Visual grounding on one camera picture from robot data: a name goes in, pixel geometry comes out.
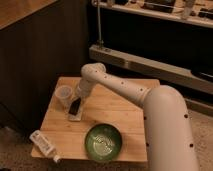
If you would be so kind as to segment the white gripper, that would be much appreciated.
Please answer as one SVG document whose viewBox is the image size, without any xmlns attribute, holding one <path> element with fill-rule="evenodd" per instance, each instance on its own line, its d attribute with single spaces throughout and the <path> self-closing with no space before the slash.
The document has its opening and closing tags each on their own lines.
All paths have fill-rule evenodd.
<svg viewBox="0 0 213 171">
<path fill-rule="evenodd" d="M 87 98 L 90 96 L 93 84 L 85 79 L 81 79 L 75 89 L 75 94 L 79 98 Z"/>
</svg>

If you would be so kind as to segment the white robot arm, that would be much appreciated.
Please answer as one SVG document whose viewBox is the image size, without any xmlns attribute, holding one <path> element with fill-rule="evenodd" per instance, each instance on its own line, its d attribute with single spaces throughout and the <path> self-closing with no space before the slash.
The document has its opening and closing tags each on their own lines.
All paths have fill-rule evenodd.
<svg viewBox="0 0 213 171">
<path fill-rule="evenodd" d="M 78 95 L 88 97 L 96 84 L 143 109 L 149 171 L 199 171 L 190 117 L 179 91 L 167 85 L 148 88 L 110 75 L 102 63 L 84 65 Z"/>
</svg>

